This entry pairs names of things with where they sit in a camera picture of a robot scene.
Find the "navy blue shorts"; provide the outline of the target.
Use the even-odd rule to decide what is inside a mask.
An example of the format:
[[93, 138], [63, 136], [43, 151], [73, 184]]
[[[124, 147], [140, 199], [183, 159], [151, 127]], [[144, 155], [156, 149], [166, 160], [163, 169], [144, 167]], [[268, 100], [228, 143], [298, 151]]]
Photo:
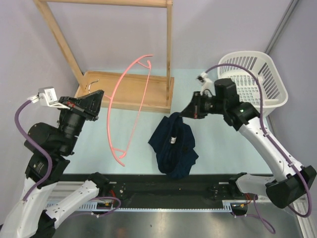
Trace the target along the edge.
[[187, 177], [199, 157], [191, 127], [179, 112], [164, 116], [148, 143], [156, 154], [158, 170], [172, 179]]

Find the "pink clothes hanger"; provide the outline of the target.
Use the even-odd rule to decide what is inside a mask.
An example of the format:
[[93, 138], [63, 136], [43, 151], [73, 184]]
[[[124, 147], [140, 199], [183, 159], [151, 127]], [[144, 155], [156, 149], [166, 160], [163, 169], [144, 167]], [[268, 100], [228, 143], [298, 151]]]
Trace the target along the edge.
[[[145, 95], [152, 72], [150, 58], [153, 54], [147, 54], [136, 58], [122, 73], [87, 71], [85, 77], [90, 77], [87, 81], [86, 92], [92, 93], [98, 90], [93, 88], [94, 83], [102, 83], [99, 88], [104, 90], [102, 106], [107, 108], [106, 114], [106, 136], [109, 148], [114, 159], [125, 167], [122, 159], [127, 155], [128, 149], [139, 120], [140, 112], [144, 104]], [[146, 75], [128, 75], [131, 68], [136, 64], [147, 70]], [[134, 124], [129, 135], [127, 145], [124, 149], [116, 148], [112, 141], [114, 132], [112, 131], [110, 119], [114, 109], [135, 110], [137, 111]]]

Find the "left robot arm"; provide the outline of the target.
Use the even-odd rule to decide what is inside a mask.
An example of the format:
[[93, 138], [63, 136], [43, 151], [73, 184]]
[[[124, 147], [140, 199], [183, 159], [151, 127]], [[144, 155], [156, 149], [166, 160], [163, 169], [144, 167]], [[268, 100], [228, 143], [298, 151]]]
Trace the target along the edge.
[[25, 131], [19, 121], [22, 108], [14, 116], [17, 129], [25, 138], [25, 147], [32, 152], [25, 171], [23, 192], [0, 227], [3, 238], [50, 238], [60, 224], [81, 205], [109, 194], [109, 180], [100, 173], [88, 176], [80, 188], [47, 208], [47, 200], [69, 165], [68, 156], [86, 121], [96, 121], [103, 101], [103, 90], [88, 95], [57, 97], [53, 87], [41, 88], [25, 105], [40, 103], [60, 111], [58, 127], [39, 122]]

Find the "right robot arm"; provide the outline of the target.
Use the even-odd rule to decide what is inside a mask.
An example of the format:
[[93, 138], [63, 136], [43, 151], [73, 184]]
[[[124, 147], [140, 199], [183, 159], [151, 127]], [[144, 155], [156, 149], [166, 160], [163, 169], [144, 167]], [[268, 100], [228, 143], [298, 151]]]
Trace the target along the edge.
[[195, 91], [180, 116], [203, 119], [209, 114], [222, 115], [229, 126], [254, 146], [273, 174], [262, 177], [240, 173], [230, 179], [229, 195], [234, 199], [240, 199], [246, 193], [266, 196], [276, 207], [283, 209], [306, 194], [303, 182], [311, 187], [316, 170], [312, 166], [304, 167], [289, 154], [283, 157], [285, 149], [272, 144], [272, 134], [261, 129], [259, 112], [251, 103], [240, 101], [236, 85], [230, 78], [216, 80], [214, 87], [213, 96]]

